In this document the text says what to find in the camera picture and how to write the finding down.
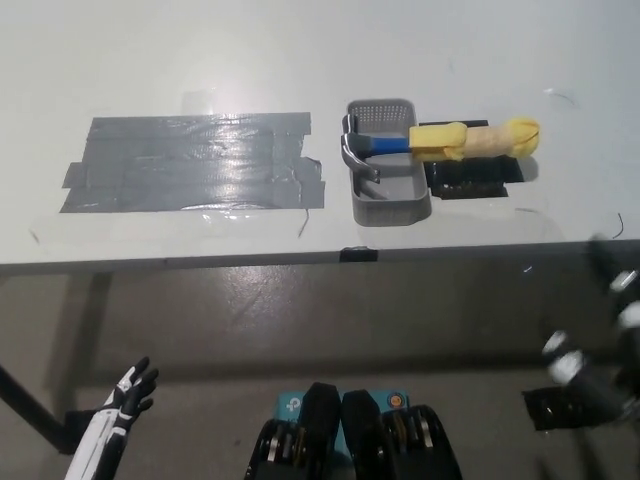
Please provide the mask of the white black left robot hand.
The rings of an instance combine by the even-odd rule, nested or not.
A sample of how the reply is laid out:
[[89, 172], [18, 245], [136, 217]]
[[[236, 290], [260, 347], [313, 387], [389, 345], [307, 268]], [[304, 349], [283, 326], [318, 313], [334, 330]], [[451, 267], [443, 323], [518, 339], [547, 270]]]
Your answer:
[[116, 383], [94, 412], [67, 470], [65, 480], [114, 479], [132, 426], [153, 405], [159, 371], [143, 357]]

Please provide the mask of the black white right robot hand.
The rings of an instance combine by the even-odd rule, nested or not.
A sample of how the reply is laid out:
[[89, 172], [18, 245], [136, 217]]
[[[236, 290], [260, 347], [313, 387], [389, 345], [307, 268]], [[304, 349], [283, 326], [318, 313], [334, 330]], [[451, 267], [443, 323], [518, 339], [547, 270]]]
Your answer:
[[624, 387], [600, 376], [584, 352], [564, 330], [549, 335], [541, 355], [551, 379], [575, 394], [609, 422], [639, 427], [639, 270], [624, 268], [614, 258], [610, 241], [590, 239], [586, 257], [600, 288], [612, 301]]

